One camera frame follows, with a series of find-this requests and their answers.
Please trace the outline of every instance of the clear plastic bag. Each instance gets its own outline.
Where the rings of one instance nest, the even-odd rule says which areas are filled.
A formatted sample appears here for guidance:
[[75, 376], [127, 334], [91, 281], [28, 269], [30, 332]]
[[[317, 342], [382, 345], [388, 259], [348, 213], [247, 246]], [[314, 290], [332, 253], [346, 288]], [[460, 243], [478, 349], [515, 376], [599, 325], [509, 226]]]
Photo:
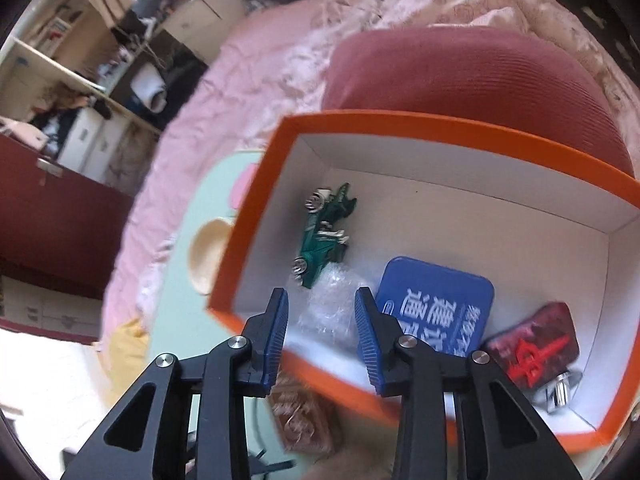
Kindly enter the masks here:
[[353, 310], [356, 290], [369, 286], [366, 280], [345, 264], [328, 264], [311, 288], [306, 307], [298, 317], [300, 330], [321, 340], [355, 351], [358, 329]]

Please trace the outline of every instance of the corduroy cushion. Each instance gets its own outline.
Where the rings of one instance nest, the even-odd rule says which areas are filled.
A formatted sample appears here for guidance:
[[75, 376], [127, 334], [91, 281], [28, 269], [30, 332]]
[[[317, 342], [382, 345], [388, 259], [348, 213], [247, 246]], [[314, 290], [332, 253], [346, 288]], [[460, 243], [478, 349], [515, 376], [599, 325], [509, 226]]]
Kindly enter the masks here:
[[335, 50], [322, 109], [426, 112], [545, 137], [633, 176], [589, 73], [548, 41], [494, 27], [362, 32]]

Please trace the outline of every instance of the shelf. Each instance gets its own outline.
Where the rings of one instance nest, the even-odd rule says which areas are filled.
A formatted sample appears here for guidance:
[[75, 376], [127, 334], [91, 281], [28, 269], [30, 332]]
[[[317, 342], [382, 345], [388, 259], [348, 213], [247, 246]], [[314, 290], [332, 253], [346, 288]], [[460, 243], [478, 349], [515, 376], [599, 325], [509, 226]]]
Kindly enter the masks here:
[[60, 63], [57, 63], [49, 57], [44, 56], [44, 54], [38, 52], [33, 47], [30, 47], [26, 43], [16, 38], [13, 38], [13, 42], [14, 45], [12, 46], [12, 52], [15, 53], [15, 56], [23, 58], [32, 70], [37, 70], [38, 73], [44, 78], [57, 79], [62, 81], [73, 90], [82, 93], [90, 92], [94, 95], [97, 95], [98, 97], [104, 99], [109, 107], [112, 108], [115, 112], [131, 119], [131, 121], [140, 128], [154, 133], [157, 137], [159, 137], [162, 133], [155, 126], [147, 123], [144, 119], [138, 117], [128, 108], [125, 108], [118, 102], [111, 99], [107, 94], [105, 94], [105, 88], [103, 88], [102, 86], [92, 83], [81, 75], [72, 72], [68, 68], [60, 65]]

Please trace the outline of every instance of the red cabinet door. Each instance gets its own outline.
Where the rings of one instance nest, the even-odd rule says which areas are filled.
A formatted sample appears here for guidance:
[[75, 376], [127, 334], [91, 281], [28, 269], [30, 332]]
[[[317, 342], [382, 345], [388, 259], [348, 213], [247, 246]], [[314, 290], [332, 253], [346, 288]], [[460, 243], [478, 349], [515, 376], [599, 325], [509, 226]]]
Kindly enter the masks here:
[[0, 256], [104, 290], [132, 198], [65, 168], [47, 174], [39, 158], [0, 136]]

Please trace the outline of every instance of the blue square box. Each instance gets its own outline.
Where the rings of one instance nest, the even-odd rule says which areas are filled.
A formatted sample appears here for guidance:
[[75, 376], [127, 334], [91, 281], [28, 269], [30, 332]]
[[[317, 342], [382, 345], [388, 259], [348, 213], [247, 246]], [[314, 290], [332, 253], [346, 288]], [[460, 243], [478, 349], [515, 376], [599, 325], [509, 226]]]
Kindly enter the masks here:
[[386, 264], [376, 294], [378, 308], [396, 317], [405, 334], [459, 356], [480, 345], [493, 301], [488, 279], [407, 256]]

